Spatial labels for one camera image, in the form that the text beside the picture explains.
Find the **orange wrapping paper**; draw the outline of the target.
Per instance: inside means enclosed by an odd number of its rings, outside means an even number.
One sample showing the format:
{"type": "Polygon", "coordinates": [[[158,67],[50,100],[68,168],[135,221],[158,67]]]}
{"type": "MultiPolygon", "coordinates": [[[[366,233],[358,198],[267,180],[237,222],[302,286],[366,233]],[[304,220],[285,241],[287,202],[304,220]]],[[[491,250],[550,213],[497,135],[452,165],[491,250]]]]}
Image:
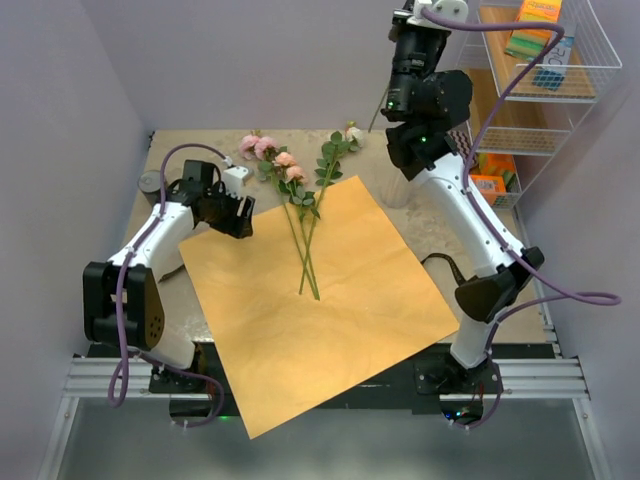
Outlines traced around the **orange wrapping paper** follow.
{"type": "Polygon", "coordinates": [[[326,191],[301,292],[291,210],[180,253],[247,434],[256,438],[456,332],[439,289],[357,177],[326,191]]]}

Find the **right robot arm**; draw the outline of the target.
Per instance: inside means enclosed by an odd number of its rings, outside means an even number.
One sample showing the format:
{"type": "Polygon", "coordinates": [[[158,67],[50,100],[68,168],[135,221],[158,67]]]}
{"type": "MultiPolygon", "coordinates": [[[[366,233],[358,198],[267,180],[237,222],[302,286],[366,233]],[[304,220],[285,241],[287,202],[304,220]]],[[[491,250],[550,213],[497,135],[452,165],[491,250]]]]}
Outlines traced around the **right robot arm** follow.
{"type": "Polygon", "coordinates": [[[394,12],[395,53],[381,113],[392,124],[385,131],[392,163],[426,190],[472,261],[474,276],[454,292],[463,312],[459,330],[441,365],[425,375],[441,393],[467,393],[486,368],[498,316],[544,256],[511,234],[464,170],[449,132],[469,119],[473,85],[461,70],[438,70],[450,32],[425,19],[424,10],[447,20],[468,15],[463,1],[408,1],[394,12]]]}

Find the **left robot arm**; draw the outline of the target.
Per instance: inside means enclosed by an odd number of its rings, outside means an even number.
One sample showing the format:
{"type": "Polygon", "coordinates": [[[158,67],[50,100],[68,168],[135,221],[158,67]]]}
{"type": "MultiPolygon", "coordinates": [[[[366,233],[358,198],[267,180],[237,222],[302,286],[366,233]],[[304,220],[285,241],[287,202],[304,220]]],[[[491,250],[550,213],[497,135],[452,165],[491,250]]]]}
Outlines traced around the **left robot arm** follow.
{"type": "Polygon", "coordinates": [[[124,400],[133,354],[173,368],[171,378],[185,392],[205,385],[202,349],[167,320],[158,283],[182,267],[179,245],[198,225],[236,239],[252,235],[255,200],[244,193],[251,174],[244,166],[220,169],[187,160],[173,182],[158,175],[155,203],[143,226],[108,260],[85,267],[85,335],[117,348],[121,356],[108,387],[112,403],[124,400]]]}

